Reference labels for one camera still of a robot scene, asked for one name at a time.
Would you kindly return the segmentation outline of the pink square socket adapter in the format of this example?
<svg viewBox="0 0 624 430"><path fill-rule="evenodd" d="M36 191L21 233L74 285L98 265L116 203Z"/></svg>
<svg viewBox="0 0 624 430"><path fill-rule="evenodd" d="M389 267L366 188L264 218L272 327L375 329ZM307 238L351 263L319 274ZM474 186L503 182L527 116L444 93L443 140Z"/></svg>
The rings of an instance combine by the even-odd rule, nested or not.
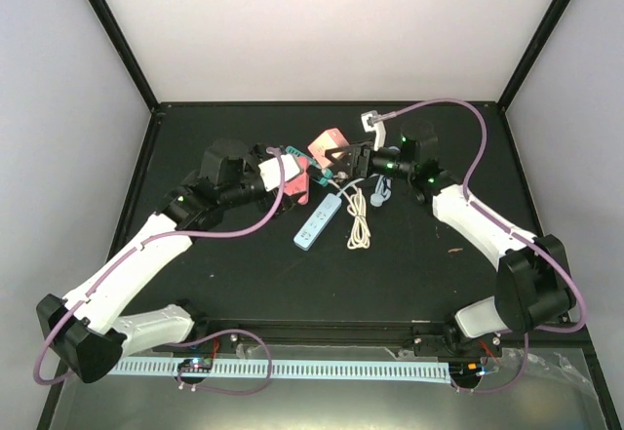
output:
<svg viewBox="0 0 624 430"><path fill-rule="evenodd" d="M332 161L326 157L326 152L349 144L344 134L338 128L326 129L320 133L308 146L311 156L322 169L329 168Z"/></svg>

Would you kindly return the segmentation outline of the pink triangular power strip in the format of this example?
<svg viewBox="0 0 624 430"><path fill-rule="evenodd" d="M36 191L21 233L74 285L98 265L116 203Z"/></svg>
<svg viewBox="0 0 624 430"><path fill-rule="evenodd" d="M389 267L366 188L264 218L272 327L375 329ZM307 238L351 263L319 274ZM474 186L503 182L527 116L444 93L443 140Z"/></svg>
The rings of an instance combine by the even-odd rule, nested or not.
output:
<svg viewBox="0 0 624 430"><path fill-rule="evenodd" d="M295 197L296 202L300 206L308 204L309 201L309 185L310 177L307 173L309 161L304 156L297 156L297 163L301 168L301 174L286 183L285 194Z"/></svg>

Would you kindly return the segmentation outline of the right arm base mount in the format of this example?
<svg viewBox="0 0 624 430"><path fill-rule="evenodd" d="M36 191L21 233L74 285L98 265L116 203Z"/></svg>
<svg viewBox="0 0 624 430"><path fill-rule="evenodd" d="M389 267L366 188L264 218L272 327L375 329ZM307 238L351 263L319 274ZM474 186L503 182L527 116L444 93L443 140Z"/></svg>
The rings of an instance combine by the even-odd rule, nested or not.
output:
<svg viewBox="0 0 624 430"><path fill-rule="evenodd" d="M414 353L419 356L438 358L472 359L486 353L484 346L491 347L492 353L499 357L500 340L494 333L487 333L476 338L465 335L455 323L414 323L410 328L410 343Z"/></svg>

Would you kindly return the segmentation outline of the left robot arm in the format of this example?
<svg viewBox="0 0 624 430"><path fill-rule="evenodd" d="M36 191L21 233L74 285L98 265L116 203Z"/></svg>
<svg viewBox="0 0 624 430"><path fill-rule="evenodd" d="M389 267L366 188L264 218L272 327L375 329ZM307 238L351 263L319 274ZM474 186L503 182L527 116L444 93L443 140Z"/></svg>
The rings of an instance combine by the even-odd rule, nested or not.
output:
<svg viewBox="0 0 624 430"><path fill-rule="evenodd" d="M289 182L307 175L304 158L283 147L252 147L218 139L199 169L164 197L137 235L101 269L63 296L36 306L45 350L54 351L84 383L106 376L118 362L154 347L202 349L210 329L205 314L182 300L131 316L124 310L171 261L199 239L255 233L294 205Z"/></svg>

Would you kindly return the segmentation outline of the light blue power strip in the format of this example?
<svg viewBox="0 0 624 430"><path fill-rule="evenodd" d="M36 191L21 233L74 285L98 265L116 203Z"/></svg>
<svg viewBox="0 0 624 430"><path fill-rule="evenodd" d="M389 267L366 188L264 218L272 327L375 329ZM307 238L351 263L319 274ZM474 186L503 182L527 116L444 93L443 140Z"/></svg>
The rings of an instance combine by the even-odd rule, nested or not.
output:
<svg viewBox="0 0 624 430"><path fill-rule="evenodd" d="M308 251L332 221L340 207L341 198L336 194L327 194L293 237L294 244L298 248Z"/></svg>

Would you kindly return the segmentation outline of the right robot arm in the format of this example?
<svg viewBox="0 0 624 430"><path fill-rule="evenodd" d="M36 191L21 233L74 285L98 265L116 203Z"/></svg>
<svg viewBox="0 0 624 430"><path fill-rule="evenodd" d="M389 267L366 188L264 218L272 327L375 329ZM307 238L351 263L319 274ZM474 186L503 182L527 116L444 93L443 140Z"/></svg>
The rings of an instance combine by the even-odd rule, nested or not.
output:
<svg viewBox="0 0 624 430"><path fill-rule="evenodd" d="M403 125L398 148L375 140L335 146L324 155L349 176L377 174L407 182L434 218L462 235L496 270L493 295L460 308L448 321L443 341L449 352L467 354L488 334L539 329L575 306L575 294L562 277L567 267L563 243L511 224L465 192L440 166L438 137L430 123Z"/></svg>

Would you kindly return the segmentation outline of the teal power strip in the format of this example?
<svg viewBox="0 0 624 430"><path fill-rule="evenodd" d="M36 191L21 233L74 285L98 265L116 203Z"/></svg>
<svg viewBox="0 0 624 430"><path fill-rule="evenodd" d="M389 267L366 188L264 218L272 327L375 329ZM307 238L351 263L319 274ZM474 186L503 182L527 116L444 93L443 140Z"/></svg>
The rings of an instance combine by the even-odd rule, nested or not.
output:
<svg viewBox="0 0 624 430"><path fill-rule="evenodd" d="M329 168L322 168L318 161L307 155L306 153L296 149L293 146L287 146L285 148L286 152L294 155L295 157L303 157L305 161L308 163L308 168L306 172L308 173L310 179L321 186L327 186L333 178L333 172Z"/></svg>

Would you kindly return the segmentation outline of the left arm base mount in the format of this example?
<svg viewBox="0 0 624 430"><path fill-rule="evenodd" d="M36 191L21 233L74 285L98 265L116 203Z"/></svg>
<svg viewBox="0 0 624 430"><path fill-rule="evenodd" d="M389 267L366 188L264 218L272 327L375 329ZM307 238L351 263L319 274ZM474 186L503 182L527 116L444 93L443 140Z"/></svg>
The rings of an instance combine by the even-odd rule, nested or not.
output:
<svg viewBox="0 0 624 430"><path fill-rule="evenodd" d="M206 324L196 324L191 333L182 342L167 343L156 346L154 352L181 351L181 350L208 350L211 352L214 343L220 343L223 338L228 339L231 330L241 326L236 320L210 320Z"/></svg>

